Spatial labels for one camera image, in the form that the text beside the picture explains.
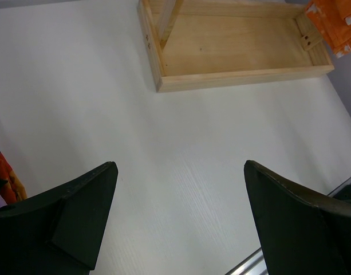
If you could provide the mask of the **orange white trousers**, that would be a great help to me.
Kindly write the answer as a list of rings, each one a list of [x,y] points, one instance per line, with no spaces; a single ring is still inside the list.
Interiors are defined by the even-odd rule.
[[[305,13],[336,57],[351,53],[351,0],[313,0]]]

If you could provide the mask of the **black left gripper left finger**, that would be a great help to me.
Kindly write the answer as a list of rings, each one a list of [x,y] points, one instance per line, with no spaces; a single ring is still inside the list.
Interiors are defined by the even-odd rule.
[[[89,274],[96,267],[118,169],[106,162],[0,208],[0,274]]]

